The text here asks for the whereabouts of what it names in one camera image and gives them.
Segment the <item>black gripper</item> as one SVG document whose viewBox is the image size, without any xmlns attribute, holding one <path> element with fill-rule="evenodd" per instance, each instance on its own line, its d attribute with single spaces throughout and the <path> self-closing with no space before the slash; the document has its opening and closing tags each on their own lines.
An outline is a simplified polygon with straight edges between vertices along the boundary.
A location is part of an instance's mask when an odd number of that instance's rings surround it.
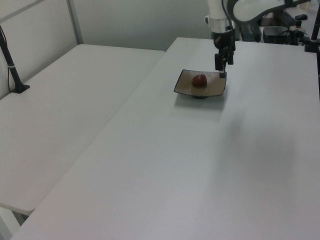
<svg viewBox="0 0 320 240">
<path fill-rule="evenodd" d="M 214 55 L 215 70 L 218 71 L 220 78 L 226 78 L 226 64 L 234 64 L 234 52 L 236 50 L 236 31 L 212 32 L 211 38 L 218 53 Z"/>
</svg>

